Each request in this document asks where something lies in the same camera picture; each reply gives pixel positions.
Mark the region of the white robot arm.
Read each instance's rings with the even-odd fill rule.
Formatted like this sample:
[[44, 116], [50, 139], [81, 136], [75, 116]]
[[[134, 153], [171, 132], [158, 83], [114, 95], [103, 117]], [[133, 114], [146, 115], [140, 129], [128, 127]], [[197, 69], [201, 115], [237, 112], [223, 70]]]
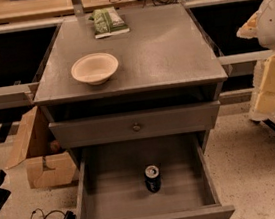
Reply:
[[[256, 38], [261, 47], [275, 51], [275, 0], [263, 0], [236, 34], [238, 38]], [[253, 79], [248, 117], [252, 121], [266, 120], [275, 111], [275, 53], [256, 63]]]

